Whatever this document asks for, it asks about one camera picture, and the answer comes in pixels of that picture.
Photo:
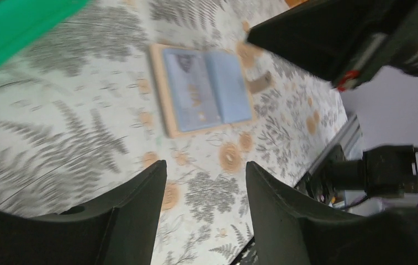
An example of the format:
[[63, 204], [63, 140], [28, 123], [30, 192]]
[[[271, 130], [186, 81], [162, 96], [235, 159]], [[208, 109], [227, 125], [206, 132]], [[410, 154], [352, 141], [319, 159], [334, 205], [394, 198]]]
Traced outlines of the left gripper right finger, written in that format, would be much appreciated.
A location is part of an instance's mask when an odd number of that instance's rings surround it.
[[418, 264], [418, 208], [336, 210], [255, 162], [246, 165], [246, 187], [260, 264]]

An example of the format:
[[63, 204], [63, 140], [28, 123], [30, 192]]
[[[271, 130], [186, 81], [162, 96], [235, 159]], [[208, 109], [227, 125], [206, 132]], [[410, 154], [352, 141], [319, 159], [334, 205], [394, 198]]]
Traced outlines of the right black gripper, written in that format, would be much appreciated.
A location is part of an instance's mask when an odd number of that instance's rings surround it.
[[253, 26], [247, 42], [340, 92], [384, 66], [418, 77], [418, 1], [306, 1]]

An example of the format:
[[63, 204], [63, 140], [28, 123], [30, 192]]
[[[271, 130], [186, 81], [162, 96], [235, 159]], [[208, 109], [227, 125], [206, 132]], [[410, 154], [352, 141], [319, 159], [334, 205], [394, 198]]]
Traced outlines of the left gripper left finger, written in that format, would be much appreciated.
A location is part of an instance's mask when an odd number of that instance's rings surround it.
[[150, 264], [166, 180], [159, 160], [61, 214], [0, 211], [0, 264]]

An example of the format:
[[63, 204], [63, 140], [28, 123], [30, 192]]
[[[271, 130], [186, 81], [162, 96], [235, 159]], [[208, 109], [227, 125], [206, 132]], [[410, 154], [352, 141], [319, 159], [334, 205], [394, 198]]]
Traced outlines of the green plastic bin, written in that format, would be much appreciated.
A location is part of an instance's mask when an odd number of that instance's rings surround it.
[[87, 3], [87, 0], [0, 0], [0, 65]]

